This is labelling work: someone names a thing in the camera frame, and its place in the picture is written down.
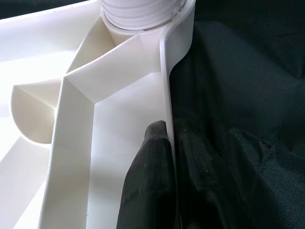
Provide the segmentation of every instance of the white cylinder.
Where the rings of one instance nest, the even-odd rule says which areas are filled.
[[[102,0],[102,10],[115,26],[125,30],[145,30],[169,21],[185,0]]]

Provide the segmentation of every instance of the black cloth background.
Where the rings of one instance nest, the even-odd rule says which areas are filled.
[[[0,0],[0,18],[76,0]],[[183,228],[305,228],[305,1],[197,0],[170,77]]]

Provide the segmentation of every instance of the white plastic part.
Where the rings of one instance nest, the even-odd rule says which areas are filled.
[[[93,12],[98,2],[88,2]],[[194,3],[186,1],[170,22],[148,31],[119,29],[102,12],[67,74],[53,81],[42,74],[40,83],[14,87],[11,110],[25,139],[47,144],[51,136],[40,229],[114,229],[123,181],[146,127],[165,120],[173,148],[169,74],[190,48]],[[46,88],[50,93],[41,93]],[[50,114],[53,131],[39,125],[50,126]]]
[[[145,30],[172,19],[185,0],[102,0],[102,13],[115,26]]]

